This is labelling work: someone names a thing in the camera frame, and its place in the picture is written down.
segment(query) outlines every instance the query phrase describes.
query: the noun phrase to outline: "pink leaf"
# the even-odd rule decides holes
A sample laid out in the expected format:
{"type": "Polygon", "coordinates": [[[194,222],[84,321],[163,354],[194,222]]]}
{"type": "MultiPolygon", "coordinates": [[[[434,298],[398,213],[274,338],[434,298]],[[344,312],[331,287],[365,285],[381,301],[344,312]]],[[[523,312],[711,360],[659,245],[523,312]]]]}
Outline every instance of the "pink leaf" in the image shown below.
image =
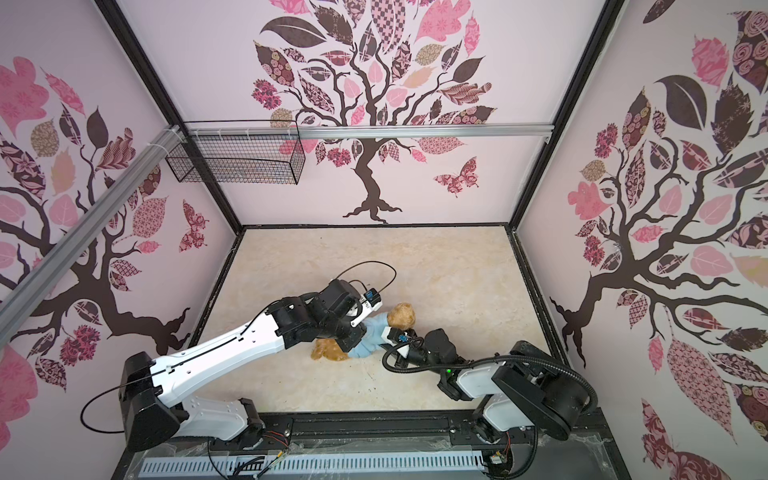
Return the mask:
{"type": "Polygon", "coordinates": [[[384,80],[384,72],[382,71],[382,68],[379,67],[379,63],[374,61],[371,64],[371,68],[368,69],[368,81],[373,85],[379,83],[381,80],[384,80]]]}
{"type": "Polygon", "coordinates": [[[648,225],[637,229],[632,237],[640,243],[649,243],[656,240],[664,229],[658,225],[648,225]]]}
{"type": "Polygon", "coordinates": [[[8,195],[0,195],[0,220],[9,223],[18,222],[26,213],[27,209],[22,202],[8,195]]]}
{"type": "Polygon", "coordinates": [[[655,336],[648,345],[648,358],[650,364],[654,366],[657,372],[661,370],[661,363],[664,361],[664,347],[661,345],[661,337],[655,336]]]}
{"type": "Polygon", "coordinates": [[[136,248],[142,253],[152,253],[160,246],[158,242],[147,240],[146,242],[139,243],[136,248]]]}
{"type": "Polygon", "coordinates": [[[675,185],[661,197],[659,200],[659,210],[668,215],[674,215],[680,209],[683,201],[683,192],[680,185],[675,185]]]}
{"type": "Polygon", "coordinates": [[[386,100],[391,106],[397,108],[406,101],[406,95],[408,95],[408,90],[405,88],[395,88],[387,92],[386,100]]]}
{"type": "Polygon", "coordinates": [[[348,98],[356,98],[360,95],[360,87],[351,78],[344,78],[344,95],[348,98]]]}
{"type": "Polygon", "coordinates": [[[48,211],[51,222],[64,227],[74,227],[78,222],[78,208],[69,195],[61,195],[51,204],[48,211]]]}
{"type": "Polygon", "coordinates": [[[733,271],[733,265],[721,252],[709,245],[702,245],[694,250],[694,258],[690,261],[694,272],[704,276],[723,275],[733,271]]]}
{"type": "Polygon", "coordinates": [[[723,221],[723,218],[730,212],[730,202],[733,195],[723,195],[707,201],[699,209],[699,217],[707,225],[717,225],[723,221]]]}

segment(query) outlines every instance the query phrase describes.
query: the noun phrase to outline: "butterfly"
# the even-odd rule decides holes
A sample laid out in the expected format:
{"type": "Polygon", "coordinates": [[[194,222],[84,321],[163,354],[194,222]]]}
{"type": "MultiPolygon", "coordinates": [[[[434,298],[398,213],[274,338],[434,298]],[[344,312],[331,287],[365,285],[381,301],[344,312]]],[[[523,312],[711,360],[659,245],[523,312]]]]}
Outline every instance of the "butterfly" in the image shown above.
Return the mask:
{"type": "Polygon", "coordinates": [[[184,202],[184,216],[187,218],[187,223],[190,225],[189,230],[181,237],[181,243],[179,243],[179,252],[189,250],[192,247],[200,248],[205,245],[205,236],[200,232],[205,228],[205,223],[210,220],[205,220],[203,214],[196,214],[194,208],[184,202]]]}
{"type": "Polygon", "coordinates": [[[462,185],[467,187],[478,186],[478,176],[475,174],[477,170],[477,157],[470,158],[467,163],[462,167],[462,172],[455,175],[438,175],[435,177],[435,181],[441,185],[448,187],[448,191],[458,198],[458,192],[464,190],[462,185]]]}

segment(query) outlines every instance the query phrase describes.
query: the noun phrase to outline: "patterned leaf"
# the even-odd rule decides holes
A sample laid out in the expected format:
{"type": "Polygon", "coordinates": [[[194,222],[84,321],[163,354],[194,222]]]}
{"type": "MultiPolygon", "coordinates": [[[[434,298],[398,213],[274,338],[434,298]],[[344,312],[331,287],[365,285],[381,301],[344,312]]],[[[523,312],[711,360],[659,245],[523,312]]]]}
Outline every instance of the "patterned leaf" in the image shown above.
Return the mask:
{"type": "Polygon", "coordinates": [[[419,53],[416,54],[416,63],[421,66],[426,66],[437,60],[438,55],[442,51],[442,45],[431,43],[424,45],[419,49],[419,53]]]}
{"type": "Polygon", "coordinates": [[[424,137],[419,138],[419,146],[428,154],[440,155],[447,153],[464,143],[456,137],[424,137]]]}
{"type": "Polygon", "coordinates": [[[53,118],[32,129],[29,143],[38,157],[53,157],[58,152],[58,132],[53,127],[53,118]]]}
{"type": "Polygon", "coordinates": [[[737,328],[721,336],[719,341],[740,352],[751,352],[768,342],[768,333],[761,329],[737,328]]]}
{"type": "Polygon", "coordinates": [[[634,155],[629,164],[624,185],[627,188],[627,206],[632,208],[640,200],[645,188],[645,162],[643,161],[643,148],[634,155]]]}
{"type": "Polygon", "coordinates": [[[768,382],[768,372],[738,353],[710,353],[712,362],[725,373],[749,382],[768,382]]]}
{"type": "Polygon", "coordinates": [[[688,170],[706,170],[712,162],[702,147],[683,140],[683,165],[688,170]]]}
{"type": "Polygon", "coordinates": [[[684,127],[701,130],[707,118],[707,96],[691,77],[671,75],[658,82],[667,88],[667,115],[684,127]]]}
{"type": "Polygon", "coordinates": [[[576,237],[588,237],[592,230],[598,225],[597,220],[589,220],[585,223],[581,229],[576,233],[576,237]]]}
{"type": "Polygon", "coordinates": [[[661,363],[664,361],[664,347],[661,345],[661,337],[655,336],[648,344],[648,359],[655,372],[661,370],[661,363]]]}
{"type": "Polygon", "coordinates": [[[297,17],[279,17],[270,20],[261,29],[274,31],[283,40],[298,48],[308,48],[320,45],[326,38],[314,25],[297,17]]]}
{"type": "Polygon", "coordinates": [[[656,265],[656,273],[661,275],[675,271],[682,265],[686,258],[688,258],[688,255],[674,255],[673,253],[668,253],[659,259],[659,264],[656,265]]]}
{"type": "Polygon", "coordinates": [[[768,215],[758,214],[742,223],[726,241],[743,248],[768,247],[768,215]]]}
{"type": "Polygon", "coordinates": [[[110,265],[122,276],[133,276],[141,273],[141,270],[131,264],[131,262],[123,259],[117,259],[110,265]]]}
{"type": "Polygon", "coordinates": [[[410,66],[411,45],[406,40],[400,44],[400,48],[395,53],[395,59],[392,60],[392,81],[405,77],[410,66]]]}
{"type": "Polygon", "coordinates": [[[767,164],[768,149],[756,151],[725,167],[714,183],[725,188],[745,187],[760,178],[767,164]]]}
{"type": "Polygon", "coordinates": [[[456,62],[456,58],[458,58],[458,53],[462,49],[462,41],[458,43],[455,47],[451,47],[448,50],[445,51],[444,54],[442,54],[442,60],[440,63],[440,66],[443,71],[448,71],[450,67],[453,66],[453,64],[456,62]]]}
{"type": "Polygon", "coordinates": [[[304,89],[307,99],[312,105],[318,107],[320,110],[333,113],[333,103],[326,92],[320,89],[320,87],[310,84],[301,77],[299,77],[299,80],[301,81],[301,86],[304,89]]]}
{"type": "Polygon", "coordinates": [[[58,385],[67,391],[67,372],[59,362],[38,357],[35,360],[35,372],[43,382],[58,385]]]}
{"type": "Polygon", "coordinates": [[[715,121],[711,123],[712,137],[723,155],[728,155],[746,137],[754,113],[750,96],[732,82],[733,76],[720,92],[715,104],[715,121]]]}
{"type": "Polygon", "coordinates": [[[78,313],[80,318],[86,322],[95,323],[101,325],[98,316],[98,306],[95,303],[88,300],[81,300],[74,305],[74,310],[78,313]]]}
{"type": "Polygon", "coordinates": [[[650,165],[657,170],[666,170],[672,166],[670,155],[664,147],[653,141],[650,143],[650,165]]]}
{"type": "Polygon", "coordinates": [[[667,364],[677,386],[688,399],[733,437],[730,400],[725,382],[717,375],[706,356],[692,346],[672,339],[667,352],[667,364]]]}

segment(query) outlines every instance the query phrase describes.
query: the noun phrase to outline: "marble floor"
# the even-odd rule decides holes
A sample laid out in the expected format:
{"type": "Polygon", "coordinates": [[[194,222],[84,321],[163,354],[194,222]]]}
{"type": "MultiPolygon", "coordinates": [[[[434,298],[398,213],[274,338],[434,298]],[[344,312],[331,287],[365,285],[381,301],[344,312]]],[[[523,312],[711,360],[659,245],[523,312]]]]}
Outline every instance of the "marble floor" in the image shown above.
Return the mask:
{"type": "MultiPolygon", "coordinates": [[[[397,269],[382,293],[386,311],[411,303],[415,330],[443,328],[466,359],[506,353],[519,339],[548,351],[503,227],[398,227],[249,230],[201,342],[248,322],[283,296],[318,291],[364,260],[397,269]]],[[[392,271],[378,264],[343,276],[380,289],[392,271]]],[[[312,344],[263,357],[197,391],[252,399],[261,412],[469,409],[438,390],[432,372],[387,372],[382,353],[366,359],[312,360],[312,344]]]]}

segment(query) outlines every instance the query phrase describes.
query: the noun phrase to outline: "wallpaper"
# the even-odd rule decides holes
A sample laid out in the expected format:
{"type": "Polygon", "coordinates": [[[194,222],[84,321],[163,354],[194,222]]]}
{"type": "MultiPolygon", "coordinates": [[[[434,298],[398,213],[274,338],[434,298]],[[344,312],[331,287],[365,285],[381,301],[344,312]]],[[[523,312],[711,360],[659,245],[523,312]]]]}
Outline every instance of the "wallpaper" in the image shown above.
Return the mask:
{"type": "MultiPolygon", "coordinates": [[[[14,48],[0,56],[1,297],[138,153],[160,148],[148,142],[164,128],[90,2],[41,0],[7,13],[0,38],[14,48]],[[36,15],[41,9],[49,15],[36,15]],[[66,45],[51,48],[61,30],[66,45]]],[[[80,408],[117,385],[128,356],[183,347],[232,240],[203,186],[179,184],[164,163],[144,179],[0,353],[6,475],[43,478],[82,462],[79,478],[111,474],[124,438],[86,430],[80,408]]],[[[116,398],[86,418],[119,430],[116,398]]]]}
{"type": "Polygon", "coordinates": [[[521,227],[633,478],[765,473],[767,59],[755,2],[633,2],[521,227]]]}

